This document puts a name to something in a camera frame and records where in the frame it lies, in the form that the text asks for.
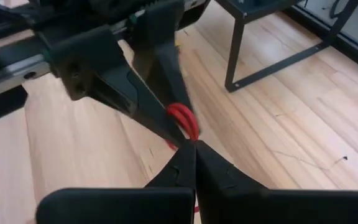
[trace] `metal frame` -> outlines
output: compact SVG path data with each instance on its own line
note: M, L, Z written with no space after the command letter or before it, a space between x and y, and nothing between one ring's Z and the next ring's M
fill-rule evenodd
M284 10L283 13L320 38L326 37L331 28L331 25L301 6L290 7ZM331 46L358 64L358 40L344 32L340 32Z
M53 13L57 16L52 19L45 16L35 22L30 18L29 28L35 36L0 47L0 117L23 107L27 93L20 85L24 81L52 71L72 100L93 98L174 146L181 146L186 139L165 109L174 102L192 109L178 64L174 33L180 15L198 9L191 12L185 24L195 22L209 2L186 0L190 1L192 4L186 5L183 0L159 2L128 12L120 21L96 22L93 16L84 15L79 21L77 17L59 17L59 13ZM5 8L0 8L0 15L5 15L6 20L15 16ZM77 23L86 24L86 28L70 28ZM119 39L128 42L135 58L152 59L148 60L150 70L136 73L124 57ZM143 80L138 74L147 78ZM154 85L160 82L164 82L164 89Z
M186 1L185 10L197 9L198 6L209 2L208 0ZM31 3L18 6L13 11L25 11L32 7ZM136 17L143 15L144 10L135 13ZM122 39L127 33L127 19L111 25L110 30L117 40ZM7 37L17 32L28 29L22 22L0 21L0 38ZM41 52L44 44L35 36L0 47L0 61L3 69L0 70L0 93L19 86L29 78L25 78L30 72L35 72L31 79L38 78L50 72L48 63L44 60Z
M234 7L232 4L228 2L228 0L217 0L217 2L225 8L235 19L234 24L234 31L233 31L233 37L232 37L232 44L230 49L230 56L229 56L229 62L227 66L227 73L226 73L226 79L224 86L229 92L234 92L242 87L245 87L247 85L250 85L262 78L265 78L273 73L276 73L290 65L293 65L294 63L300 62L303 59L306 59L321 50L324 50L325 48L331 46L331 44L336 39L337 35L340 33L342 28L344 27L345 23L349 20L352 13L358 6L358 0L350 0L346 7L344 8L343 12L335 22L335 24L332 26L332 28L329 30L327 36L323 38L323 41L313 47L310 47L302 52L299 52L295 55L292 55L280 62L277 62L267 68L264 68L258 72L255 72L241 80L238 80L236 82L233 82L234 74L237 67L237 61L239 56L239 51L241 47L241 41L242 41L242 35L244 33L244 26L252 22L256 19L259 19L261 17L267 16L273 12L284 10L288 7L293 6L298 1L287 1L286 5L279 4L279 5L273 5L275 7L275 10L266 10L264 9L263 15L248 15L246 12L241 12L241 9L239 7Z

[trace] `black metal table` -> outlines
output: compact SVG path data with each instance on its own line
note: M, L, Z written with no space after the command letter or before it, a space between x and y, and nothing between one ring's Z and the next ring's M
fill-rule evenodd
M274 12L292 7L300 2L300 0L216 0L216 2L229 12L236 20L224 83L224 86L229 92L234 92L329 47L358 6L358 0L349 0L344 10L340 13L337 21L334 23L327 36L323 38L321 43L255 72L241 80L233 82L234 72L236 71L237 60L241 47L242 35L244 33L244 26L256 19L260 19Z

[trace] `red elastic band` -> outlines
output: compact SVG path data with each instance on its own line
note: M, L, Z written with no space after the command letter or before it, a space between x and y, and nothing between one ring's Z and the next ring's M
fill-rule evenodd
M198 128L197 119L187 106L181 103L173 103L167 107L167 113L175 118L177 123L185 130L187 135L189 135L190 140L198 140L200 130ZM172 143L168 142L168 145L171 149L176 150L176 147Z

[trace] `cable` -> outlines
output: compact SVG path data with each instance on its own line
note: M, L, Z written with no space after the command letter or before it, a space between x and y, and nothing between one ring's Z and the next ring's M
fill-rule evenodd
M329 10L329 17L332 19L338 18L342 13L342 12L339 12L339 13L335 14L335 10L338 7L339 2L340 2L340 0L335 0L333 6Z

